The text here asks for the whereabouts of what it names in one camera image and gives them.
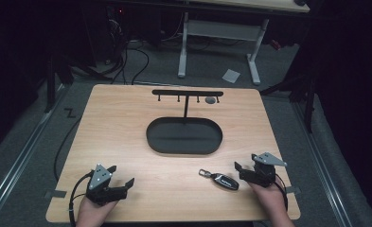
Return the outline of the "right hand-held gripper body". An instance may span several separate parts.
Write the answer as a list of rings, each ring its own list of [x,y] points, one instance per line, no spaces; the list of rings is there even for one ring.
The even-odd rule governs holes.
[[[283,160],[273,156],[269,152],[264,152],[257,156],[254,162],[254,169],[247,169],[239,174],[239,178],[247,183],[254,183],[263,187],[268,187],[275,183],[275,166],[287,166]]]

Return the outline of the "black metal stand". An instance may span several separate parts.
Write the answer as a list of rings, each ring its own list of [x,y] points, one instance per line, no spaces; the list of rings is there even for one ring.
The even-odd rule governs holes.
[[[70,69],[70,61],[67,56],[53,54],[46,63],[46,109],[48,113],[52,110],[57,101],[56,78],[59,78],[62,85],[71,85],[74,81]]]
[[[312,133],[311,120],[314,111],[313,102],[315,94],[315,77],[308,75],[297,75],[277,83],[267,89],[260,91],[262,96],[267,96],[277,91],[289,91],[289,101],[298,103],[303,101],[305,109],[303,112],[303,122],[306,130]]]

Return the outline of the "person's right hand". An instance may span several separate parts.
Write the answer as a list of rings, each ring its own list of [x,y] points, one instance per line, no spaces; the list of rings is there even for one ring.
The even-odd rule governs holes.
[[[249,183],[249,185],[271,221],[285,219],[288,216],[283,194],[277,186],[273,184],[263,187],[254,183]]]

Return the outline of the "black key rack with tray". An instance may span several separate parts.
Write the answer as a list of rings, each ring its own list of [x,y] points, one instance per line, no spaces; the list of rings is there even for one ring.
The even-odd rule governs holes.
[[[212,98],[213,103],[219,103],[222,91],[186,91],[162,90],[151,91],[158,96],[176,96],[185,98],[184,114],[181,117],[158,117],[150,122],[146,129],[149,146],[162,154],[177,155],[208,155],[215,152],[221,145],[223,134],[221,127],[213,120],[201,117],[189,117],[189,99],[193,96],[200,102],[201,97]]]

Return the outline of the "black car key with ring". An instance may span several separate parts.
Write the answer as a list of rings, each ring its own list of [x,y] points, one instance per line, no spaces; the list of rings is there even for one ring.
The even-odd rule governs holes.
[[[222,173],[211,173],[210,171],[200,169],[199,175],[211,179],[214,183],[223,188],[234,191],[239,189],[239,183],[236,180]]]

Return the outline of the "person's left hand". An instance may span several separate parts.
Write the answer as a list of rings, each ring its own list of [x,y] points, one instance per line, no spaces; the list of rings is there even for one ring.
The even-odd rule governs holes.
[[[102,206],[83,198],[80,203],[76,227],[101,227],[116,207],[117,202],[108,202]]]

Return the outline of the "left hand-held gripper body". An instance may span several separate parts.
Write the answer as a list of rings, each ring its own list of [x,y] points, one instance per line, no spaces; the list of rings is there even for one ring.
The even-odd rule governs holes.
[[[119,187],[109,186],[112,177],[113,173],[108,172],[103,165],[97,164],[87,184],[86,198],[101,206],[108,202],[125,200],[127,191],[120,191]]]

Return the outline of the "grey paper sheet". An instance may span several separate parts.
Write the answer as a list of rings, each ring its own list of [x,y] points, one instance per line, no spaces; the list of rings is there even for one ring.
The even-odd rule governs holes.
[[[239,76],[240,76],[239,72],[228,69],[222,76],[222,79],[230,83],[235,83],[238,80]]]

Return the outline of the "white-framed desk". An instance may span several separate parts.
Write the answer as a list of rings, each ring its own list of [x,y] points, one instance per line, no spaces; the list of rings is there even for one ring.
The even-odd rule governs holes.
[[[309,13],[310,7],[305,0],[183,0],[186,7],[206,6],[213,10],[214,7],[232,7],[240,9],[256,9],[258,12],[286,12]],[[186,76],[187,61],[187,38],[189,36],[201,36],[207,38],[220,38],[253,42],[253,52],[246,55],[252,82],[260,84],[260,77],[257,71],[256,57],[265,36],[270,19],[264,17],[259,26],[242,25],[207,20],[188,18],[189,10],[184,13],[182,49],[179,59],[178,77]]]

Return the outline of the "aluminium floor rail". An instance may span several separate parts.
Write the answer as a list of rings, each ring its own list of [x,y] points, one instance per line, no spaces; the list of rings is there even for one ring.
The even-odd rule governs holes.
[[[0,211],[25,170],[56,106],[60,104],[69,89],[69,85],[59,85],[56,91],[56,103],[48,107],[47,91],[44,86],[40,92],[41,98],[19,117],[2,141],[0,145]]]
[[[298,119],[300,128],[302,129],[306,137],[306,140],[308,141],[310,147],[309,148],[310,156],[313,161],[313,165],[316,169],[321,185],[325,190],[328,202],[337,219],[339,227],[353,227],[351,219],[345,209],[345,205],[340,196],[340,193],[329,174],[328,168],[326,167],[326,164],[320,153],[320,149],[315,141],[315,138],[313,134],[307,130],[304,121],[304,113],[301,106],[298,103],[292,103],[292,109]]]

